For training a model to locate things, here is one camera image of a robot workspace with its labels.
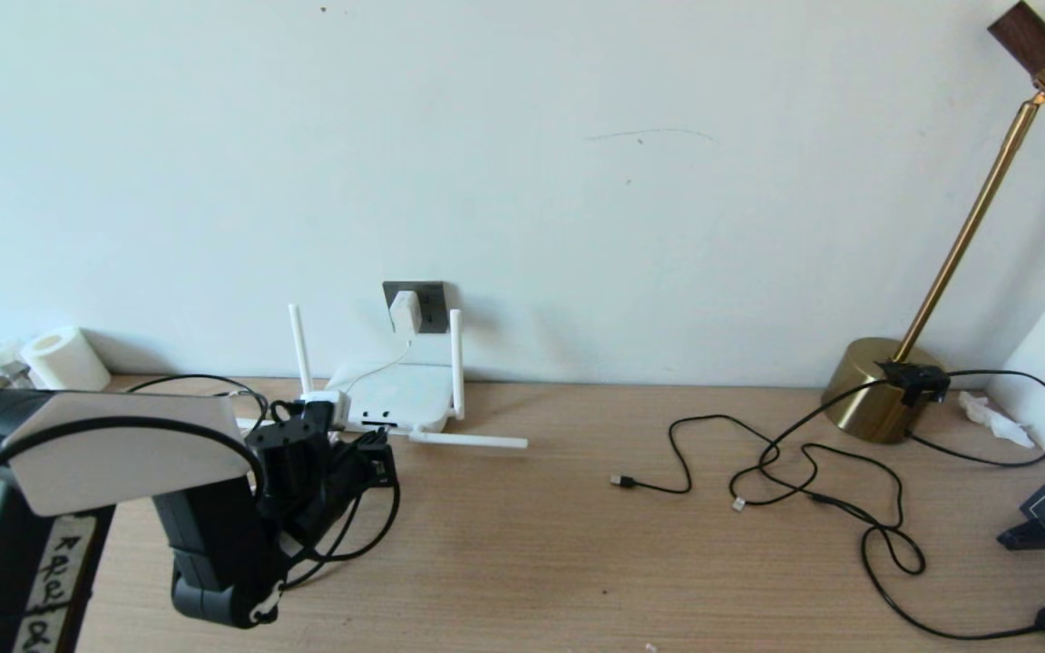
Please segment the crumpled white tissue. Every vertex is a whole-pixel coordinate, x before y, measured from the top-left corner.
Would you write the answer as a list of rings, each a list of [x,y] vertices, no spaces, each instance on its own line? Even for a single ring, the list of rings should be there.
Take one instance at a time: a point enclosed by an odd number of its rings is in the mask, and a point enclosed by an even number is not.
[[[1015,443],[1024,449],[1036,447],[1027,427],[991,406],[990,398],[986,396],[975,396],[962,390],[958,394],[958,404],[969,421],[986,427],[996,438]]]

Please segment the white toilet paper roll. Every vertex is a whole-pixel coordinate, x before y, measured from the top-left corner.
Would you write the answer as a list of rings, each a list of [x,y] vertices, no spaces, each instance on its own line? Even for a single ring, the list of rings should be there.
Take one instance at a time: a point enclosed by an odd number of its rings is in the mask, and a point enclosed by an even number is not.
[[[95,392],[112,381],[111,372],[76,326],[30,339],[20,356],[29,366],[34,382],[44,389]]]

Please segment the gold desk lamp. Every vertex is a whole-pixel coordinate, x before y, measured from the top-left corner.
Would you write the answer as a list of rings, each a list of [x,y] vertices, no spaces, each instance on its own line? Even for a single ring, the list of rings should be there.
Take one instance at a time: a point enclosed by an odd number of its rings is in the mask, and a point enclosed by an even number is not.
[[[1027,71],[1034,93],[1013,116],[982,188],[903,337],[854,340],[826,384],[821,398],[825,416],[860,441],[902,443],[926,409],[940,404],[950,392],[953,373],[920,350],[918,342],[986,219],[1040,109],[1045,108],[1045,18],[1029,0],[1016,0],[986,30]]]

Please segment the white power adapter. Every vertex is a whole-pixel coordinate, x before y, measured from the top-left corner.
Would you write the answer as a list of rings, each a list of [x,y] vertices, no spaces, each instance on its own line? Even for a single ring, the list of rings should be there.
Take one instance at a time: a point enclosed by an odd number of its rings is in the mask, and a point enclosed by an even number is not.
[[[422,302],[417,291],[398,290],[389,305],[389,316],[394,334],[414,340],[422,329]]]

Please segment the grey wall socket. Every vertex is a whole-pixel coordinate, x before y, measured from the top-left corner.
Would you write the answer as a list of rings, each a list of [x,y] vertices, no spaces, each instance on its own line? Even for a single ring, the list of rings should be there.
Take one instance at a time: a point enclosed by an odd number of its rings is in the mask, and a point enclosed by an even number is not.
[[[398,290],[414,290],[420,297],[423,321],[418,335],[444,334],[449,327],[449,309],[446,303],[446,289],[441,281],[385,281],[382,282],[386,305],[393,302]]]

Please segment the white router with antennas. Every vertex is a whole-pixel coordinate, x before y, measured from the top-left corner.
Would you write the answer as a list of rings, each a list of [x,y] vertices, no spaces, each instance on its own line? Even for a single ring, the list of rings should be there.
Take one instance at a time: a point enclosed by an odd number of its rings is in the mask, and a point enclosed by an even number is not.
[[[291,303],[288,313],[301,381],[298,401],[335,405],[332,433],[361,434],[385,427],[390,434],[403,435],[407,441],[415,443],[527,449],[526,438],[444,430],[449,422],[465,418],[461,309],[448,311],[451,362],[447,366],[401,360],[376,366],[349,364],[341,367],[322,389],[314,387],[299,305]]]

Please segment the small clear container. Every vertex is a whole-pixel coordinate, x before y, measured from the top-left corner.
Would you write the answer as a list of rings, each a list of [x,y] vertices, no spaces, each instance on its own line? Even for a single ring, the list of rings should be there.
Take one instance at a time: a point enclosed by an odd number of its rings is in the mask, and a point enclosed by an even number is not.
[[[21,339],[0,339],[0,388],[32,390],[30,366],[21,356]]]

